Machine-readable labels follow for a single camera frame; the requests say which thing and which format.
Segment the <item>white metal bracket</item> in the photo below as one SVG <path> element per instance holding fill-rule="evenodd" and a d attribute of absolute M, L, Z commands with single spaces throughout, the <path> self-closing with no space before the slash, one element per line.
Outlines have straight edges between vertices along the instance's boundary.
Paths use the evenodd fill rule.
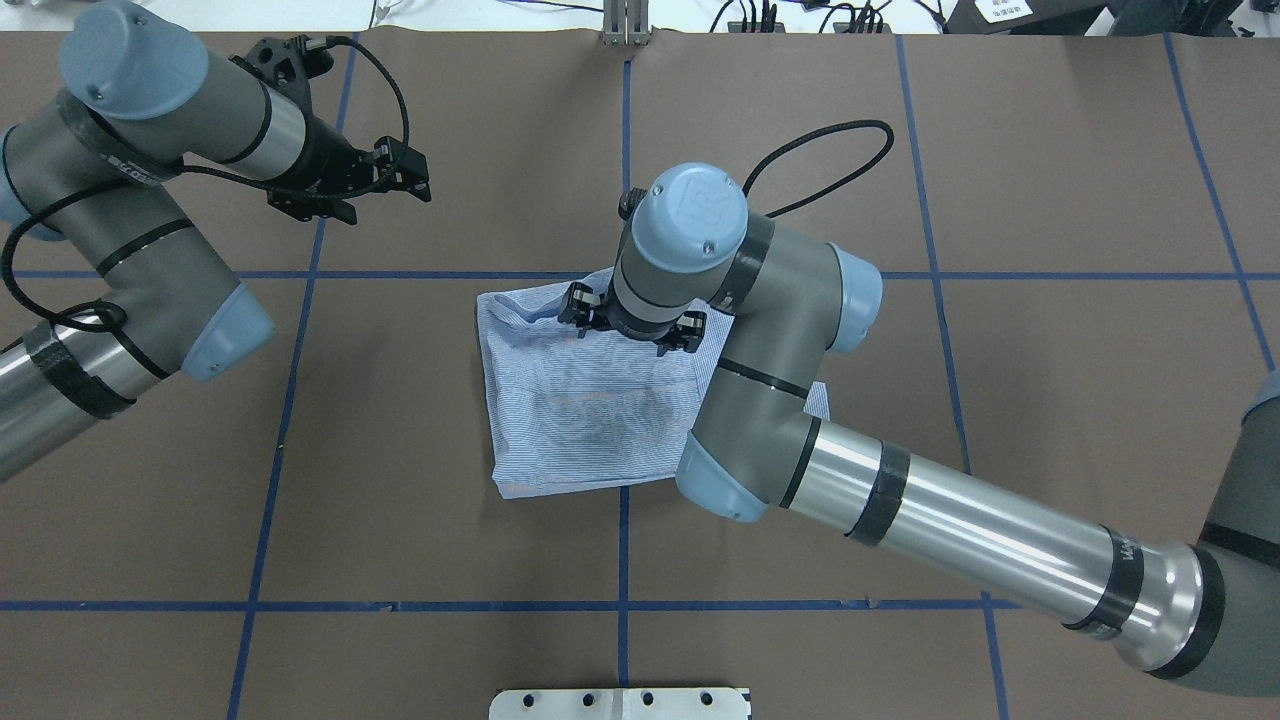
<path fill-rule="evenodd" d="M 649 0 L 604 0 L 605 45 L 649 45 Z"/>
<path fill-rule="evenodd" d="M 504 691 L 489 720 L 751 720 L 745 688 Z"/>

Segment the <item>metal plate with holes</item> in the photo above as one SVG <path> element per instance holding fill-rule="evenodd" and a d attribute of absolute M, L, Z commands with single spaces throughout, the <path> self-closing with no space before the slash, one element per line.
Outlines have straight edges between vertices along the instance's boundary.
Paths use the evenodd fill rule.
<path fill-rule="evenodd" d="M 851 23 L 835 23 L 835 28 L 833 28 L 833 29 L 835 29 L 835 32 L 836 32 L 837 35 L 845 35 L 845 33 L 847 33 L 847 32 L 849 32 L 849 26 L 850 26 L 850 24 L 851 24 Z M 893 33 L 893 29 L 888 27 L 888 23 L 877 23 L 877 24 L 881 24 L 881 26 L 882 26 L 882 27 L 881 27 L 881 32 L 882 32 L 882 33 L 884 33 L 884 35 L 892 35 L 892 33 Z M 860 32 L 855 32 L 854 35 L 874 35 L 874 33 L 860 33 Z"/>
<path fill-rule="evenodd" d="M 751 720 L 745 688 L 504 691 L 489 720 Z"/>
<path fill-rule="evenodd" d="M 745 24 L 750 24 L 750 23 L 744 23 L 741 20 L 731 20 L 728 23 L 728 31 L 730 32 L 746 32 L 745 29 L 742 29 L 742 26 L 745 26 Z M 787 26 L 785 26 L 782 23 L 778 23 L 778 24 L 773 26 L 773 32 L 786 32 L 786 31 L 787 31 Z"/>

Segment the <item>ur logo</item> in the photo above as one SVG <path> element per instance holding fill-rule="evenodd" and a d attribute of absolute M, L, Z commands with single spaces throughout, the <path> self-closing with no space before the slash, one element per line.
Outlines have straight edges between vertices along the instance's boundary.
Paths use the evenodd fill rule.
<path fill-rule="evenodd" d="M 115 155 L 106 155 L 105 158 L 106 158 L 106 161 L 110 163 L 111 167 L 114 167 L 116 170 L 120 170 L 125 176 L 128 176 L 128 177 L 131 177 L 131 178 L 141 182 L 142 184 L 146 184 L 146 186 L 160 184 L 159 181 L 155 177 L 152 177 L 151 174 L 143 172 L 141 168 L 138 168 L 133 163 L 128 163 L 128 161 L 120 160 Z"/>
<path fill-rule="evenodd" d="M 676 218 L 690 231 L 713 233 L 724 223 L 724 204 L 721 201 L 727 184 L 704 177 L 692 177 L 681 193 Z"/>

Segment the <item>light blue joint cap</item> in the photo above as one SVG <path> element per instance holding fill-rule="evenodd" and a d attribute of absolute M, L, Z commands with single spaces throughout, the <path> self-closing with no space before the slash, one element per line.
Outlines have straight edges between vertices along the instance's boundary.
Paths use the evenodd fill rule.
<path fill-rule="evenodd" d="M 653 181 L 631 218 L 645 260 L 668 273 L 709 270 L 746 237 L 746 197 L 728 173 L 707 163 L 676 165 Z"/>
<path fill-rule="evenodd" d="M 13 181 L 9 179 L 9 168 L 4 163 L 4 147 L 9 142 L 9 133 L 13 132 L 14 127 L 17 126 L 12 126 L 4 131 L 4 138 L 0 140 L 0 220 L 9 223 L 10 228 L 17 227 L 18 223 L 31 217 L 31 210 L 27 210 L 22 200 L 18 200 L 18 191 L 13 188 Z M 63 240 L 63 233 L 49 225 L 40 224 L 27 231 L 27 237 L 58 241 Z"/>
<path fill-rule="evenodd" d="M 262 347 L 274 332 L 275 323 L 241 283 L 200 331 L 196 345 L 182 361 L 182 372 L 198 382 L 216 378 Z"/>
<path fill-rule="evenodd" d="M 692 432 L 685 441 L 685 452 L 680 456 L 680 466 L 676 468 L 676 487 L 694 505 L 739 523 L 759 520 L 768 507 L 739 484 L 733 475 L 707 452 Z"/>
<path fill-rule="evenodd" d="M 1262 389 L 1258 391 L 1258 396 L 1253 398 L 1253 405 L 1249 405 L 1249 409 L 1244 411 L 1244 416 L 1248 418 L 1249 413 L 1258 409 L 1258 405 L 1276 397 L 1280 397 L 1280 370 L 1267 375 L 1266 382 L 1262 383 Z"/>
<path fill-rule="evenodd" d="M 831 245 L 840 260 L 840 329 L 831 343 L 835 352 L 849 352 L 858 347 L 867 331 L 876 324 L 879 305 L 884 299 L 884 278 L 876 265 Z"/>
<path fill-rule="evenodd" d="M 72 95 L 120 120 L 177 110 L 209 74 L 209 50 L 198 37 L 127 0 L 81 13 L 58 61 Z"/>

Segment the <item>black tape band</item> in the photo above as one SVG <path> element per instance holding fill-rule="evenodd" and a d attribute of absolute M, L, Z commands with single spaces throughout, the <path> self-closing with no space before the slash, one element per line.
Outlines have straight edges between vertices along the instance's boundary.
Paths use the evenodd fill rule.
<path fill-rule="evenodd" d="M 764 256 L 768 255 L 772 242 L 773 220 L 764 215 L 748 215 L 746 237 L 733 254 L 733 264 L 724 273 L 719 290 L 708 305 L 732 315 L 755 286 L 755 278 L 760 274 L 760 266 L 764 265 Z"/>
<path fill-rule="evenodd" d="M 102 261 L 99 263 L 97 268 L 93 269 L 97 270 L 97 274 L 106 277 L 106 273 L 110 273 L 113 268 L 128 260 L 129 255 L 133 255 L 138 250 L 142 250 L 143 247 L 151 245 L 152 242 L 160 240 L 166 234 L 172 234 L 180 229 L 187 229 L 192 227 L 195 225 L 187 218 L 183 218 L 180 220 L 174 220 L 172 223 L 165 223 L 152 231 L 140 234 L 138 237 L 131 240 L 129 242 L 122 245 L 120 247 L 116 247 L 115 252 L 111 252 L 106 258 L 102 258 Z"/>
<path fill-rule="evenodd" d="M 1161 680 L 1176 680 L 1199 667 L 1213 647 L 1217 632 L 1222 628 L 1222 612 L 1226 609 L 1226 583 L 1222 580 L 1222 569 L 1217 566 L 1217 560 L 1213 560 L 1213 556 L 1204 550 L 1193 547 L 1192 551 L 1199 560 L 1201 579 L 1204 587 L 1201 591 L 1201 611 L 1196 616 L 1192 637 L 1187 638 L 1183 650 L 1178 651 L 1178 655 L 1165 665 L 1147 673 Z"/>
<path fill-rule="evenodd" d="M 31 363 L 49 384 L 84 413 L 99 420 L 110 420 L 133 405 L 133 400 L 120 397 L 100 378 L 86 373 L 50 324 L 41 323 L 32 328 L 23 337 L 23 343 Z"/>
<path fill-rule="evenodd" d="M 1204 523 L 1204 529 L 1201 530 L 1201 542 L 1216 544 L 1222 550 L 1230 550 L 1236 555 L 1280 570 L 1280 544 L 1217 523 Z"/>
<path fill-rule="evenodd" d="M 791 507 L 791 501 L 796 498 L 796 491 L 800 489 L 800 479 L 804 478 L 804 471 L 809 469 L 809 459 L 813 457 L 813 446 L 818 442 L 818 430 L 820 428 L 820 419 L 814 418 L 809 421 L 809 436 L 804 438 L 804 450 L 800 451 L 800 460 L 796 461 L 796 471 L 791 473 L 791 484 L 787 486 L 787 492 L 782 496 L 782 502 L 778 503 L 778 507 L 783 510 Z"/>
<path fill-rule="evenodd" d="M 867 497 L 861 515 L 845 537 L 870 547 L 879 544 L 902 507 L 902 492 L 906 491 L 910 473 L 911 454 L 905 447 L 881 441 L 881 466 L 876 471 L 876 483 L 872 484 L 872 493 Z"/>
<path fill-rule="evenodd" d="M 717 366 L 718 368 L 723 368 L 723 369 L 728 370 L 730 373 L 735 373 L 735 374 L 742 375 L 744 378 L 746 378 L 749 380 L 755 380 L 758 383 L 764 383 L 764 384 L 772 387 L 773 389 L 781 389 L 782 392 L 786 392 L 788 395 L 794 395 L 794 396 L 799 397 L 800 400 L 809 400 L 809 388 L 800 387 L 800 386 L 797 386 L 795 383 L 788 383 L 787 380 L 783 380 L 782 378 L 774 378 L 773 375 L 771 375 L 768 373 L 762 373 L 762 372 L 756 370 L 755 368 L 748 368 L 746 365 L 741 365 L 741 364 L 735 363 L 735 361 L 732 361 L 732 360 L 730 360 L 727 357 L 721 357 L 719 363 L 717 363 Z"/>
<path fill-rule="evenodd" d="M 259 87 L 262 88 L 262 101 L 265 102 L 266 108 L 262 110 L 262 124 L 257 126 L 257 135 L 253 136 L 253 142 L 250 142 L 248 147 L 241 150 L 239 152 L 232 155 L 225 160 L 214 160 L 219 165 L 230 165 L 232 163 L 239 163 L 244 158 L 252 155 L 253 151 L 257 150 L 257 146 L 262 145 L 262 138 L 266 137 L 266 131 L 271 128 L 271 94 L 266 90 L 265 85 L 259 83 Z"/>
<path fill-rule="evenodd" d="M 1083 620 L 1062 623 L 1062 626 L 1094 639 L 1108 641 L 1120 634 L 1120 628 L 1138 605 L 1144 565 L 1138 541 L 1106 525 L 1102 529 L 1111 537 L 1111 574 L 1107 575 L 1107 585 L 1102 589 L 1098 603 Z"/>
<path fill-rule="evenodd" d="M 174 167 L 168 167 L 133 149 L 104 128 L 93 111 L 77 100 L 70 91 L 61 90 L 54 99 L 54 104 L 58 106 L 58 115 L 63 124 L 72 131 L 76 140 L 124 177 L 152 187 L 178 176 L 178 168 L 182 165 L 180 158 L 174 163 Z"/>

